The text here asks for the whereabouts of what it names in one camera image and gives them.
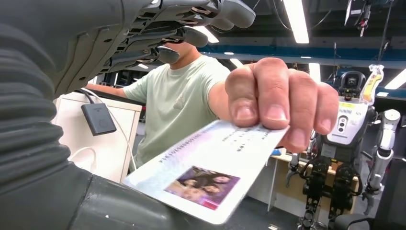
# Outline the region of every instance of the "fluorescent light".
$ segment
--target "fluorescent light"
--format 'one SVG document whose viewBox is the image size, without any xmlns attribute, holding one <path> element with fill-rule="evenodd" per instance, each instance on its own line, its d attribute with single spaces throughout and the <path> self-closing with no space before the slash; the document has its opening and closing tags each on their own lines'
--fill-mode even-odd
<svg viewBox="0 0 406 230">
<path fill-rule="evenodd" d="M 231 61 L 235 66 L 237 66 L 237 68 L 243 66 L 243 64 L 241 63 L 241 61 L 239 61 L 239 60 L 236 59 L 236 58 L 232 58 L 232 59 L 230 59 L 230 61 Z"/>
<path fill-rule="evenodd" d="M 309 63 L 309 70 L 310 70 L 310 77 L 315 82 L 320 82 L 321 81 L 321 76 L 320 76 L 320 64 L 318 63 Z"/>
<path fill-rule="evenodd" d="M 283 0 L 296 43 L 309 43 L 302 0 Z"/>
<path fill-rule="evenodd" d="M 377 93 L 376 95 L 378 96 L 378 97 L 386 97 L 386 96 L 388 96 L 388 92 L 379 92 L 379 93 Z"/>
<path fill-rule="evenodd" d="M 115 74 L 114 85 L 117 84 L 117 77 L 118 77 L 118 73 Z"/>
<path fill-rule="evenodd" d="M 193 29 L 202 32 L 207 36 L 210 43 L 218 43 L 218 39 L 204 26 L 194 26 Z"/>
<path fill-rule="evenodd" d="M 143 69 L 147 69 L 147 68 L 148 68 L 148 66 L 146 66 L 146 65 L 144 65 L 144 64 L 139 64 L 138 66 L 141 67 L 141 68 L 143 68 Z"/>
<path fill-rule="evenodd" d="M 403 70 L 399 75 L 392 79 L 386 86 L 387 90 L 395 90 L 401 87 L 406 82 L 406 69 Z"/>
</svg>

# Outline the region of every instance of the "desk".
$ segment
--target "desk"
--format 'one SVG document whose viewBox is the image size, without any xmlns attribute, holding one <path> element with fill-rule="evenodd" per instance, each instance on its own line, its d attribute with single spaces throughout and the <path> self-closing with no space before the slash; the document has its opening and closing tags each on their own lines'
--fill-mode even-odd
<svg viewBox="0 0 406 230">
<path fill-rule="evenodd" d="M 125 103 L 116 100 L 103 99 L 111 113 L 117 119 L 125 133 L 130 149 L 133 149 L 141 106 Z M 93 136 L 89 125 L 80 108 L 88 104 L 89 100 L 84 94 L 70 93 L 62 95 L 54 100 L 57 114 L 53 124 L 61 126 L 64 135 L 59 142 L 70 148 L 71 154 L 83 147 L 91 147 L 96 152 L 96 167 L 94 169 L 84 168 L 91 173 L 121 183 L 126 177 L 130 163 L 131 151 L 127 148 L 127 142 L 123 133 L 114 121 L 117 131 L 100 136 Z M 72 159 L 75 163 L 91 162 L 93 156 L 90 151 L 84 150 Z"/>
<path fill-rule="evenodd" d="M 252 185 L 248 196 L 268 204 L 268 211 L 272 207 L 277 207 L 286 212 L 292 213 L 298 217 L 304 215 L 306 196 L 302 193 L 305 180 L 295 175 L 291 178 L 290 187 L 286 188 L 286 175 L 289 171 L 289 162 L 292 157 L 286 154 L 285 149 L 280 149 L 280 156 L 271 156 L 262 169 L 255 183 Z M 332 186 L 336 172 L 331 168 L 328 170 L 326 184 Z M 354 177 L 352 189 L 358 189 L 358 179 Z M 330 208 L 330 199 L 321 198 L 321 210 L 319 221 L 328 224 L 328 210 Z"/>
</svg>

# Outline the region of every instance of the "man's hand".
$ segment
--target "man's hand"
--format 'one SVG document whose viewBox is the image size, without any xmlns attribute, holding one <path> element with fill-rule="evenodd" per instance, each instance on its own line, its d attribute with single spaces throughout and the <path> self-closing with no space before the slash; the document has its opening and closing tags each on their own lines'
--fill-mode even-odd
<svg viewBox="0 0 406 230">
<path fill-rule="evenodd" d="M 231 121 L 240 127 L 261 122 L 269 129 L 290 129 L 281 141 L 292 152 L 309 144 L 312 129 L 331 132 L 338 115 L 338 93 L 309 74 L 288 69 L 284 61 L 264 58 L 230 73 L 225 83 Z"/>
</svg>

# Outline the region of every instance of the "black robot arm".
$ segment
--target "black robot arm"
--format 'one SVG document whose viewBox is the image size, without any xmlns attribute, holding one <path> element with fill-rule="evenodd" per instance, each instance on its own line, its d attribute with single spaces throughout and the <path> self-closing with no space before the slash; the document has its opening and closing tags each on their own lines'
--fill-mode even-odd
<svg viewBox="0 0 406 230">
<path fill-rule="evenodd" d="M 203 46 L 185 25 L 248 27 L 239 0 L 7 0 L 0 7 L 3 230 L 216 229 L 67 161 L 52 102 L 100 72 L 173 61 L 165 42 Z"/>
</svg>

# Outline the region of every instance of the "humanoid robot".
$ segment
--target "humanoid robot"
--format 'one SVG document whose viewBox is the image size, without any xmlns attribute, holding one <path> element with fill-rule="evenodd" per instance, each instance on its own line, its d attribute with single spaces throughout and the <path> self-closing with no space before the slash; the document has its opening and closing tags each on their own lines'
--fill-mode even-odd
<svg viewBox="0 0 406 230">
<path fill-rule="evenodd" d="M 239 0 L 5 0 L 0 7 L 0 229 L 203 230 L 207 225 L 76 167 L 52 102 L 99 73 L 207 44 L 185 25 L 252 25 Z"/>
<path fill-rule="evenodd" d="M 355 71 L 346 72 L 340 77 L 339 111 L 335 128 L 326 136 L 317 135 L 316 147 L 312 148 L 315 152 L 311 154 L 312 158 L 300 171 L 298 154 L 293 154 L 287 180 L 294 174 L 299 174 L 306 180 L 303 187 L 303 194 L 307 196 L 306 210 L 298 229 L 318 229 L 318 209 L 322 196 L 331 199 L 328 229 L 332 230 L 335 218 L 342 215 L 344 210 L 352 208 L 353 196 L 362 194 L 362 199 L 367 200 L 368 207 L 365 210 L 367 215 L 373 206 L 374 195 L 381 190 L 381 181 L 394 154 L 392 148 L 395 131 L 401 115 L 393 109 L 384 111 L 381 115 L 376 114 L 372 105 L 375 89 L 383 79 L 383 66 L 371 65 L 370 70 L 372 73 L 366 82 L 365 76 Z M 362 192 L 363 186 L 359 175 L 362 139 L 367 125 L 376 119 L 382 120 L 380 132 L 377 137 L 377 146 L 372 150 L 373 166 L 365 190 Z M 332 162 L 341 164 L 337 167 L 333 186 L 329 186 L 325 182 Z M 307 175 L 306 169 L 309 164 L 312 164 L 313 168 Z M 351 189 L 354 176 L 359 181 L 358 191 Z"/>
</svg>

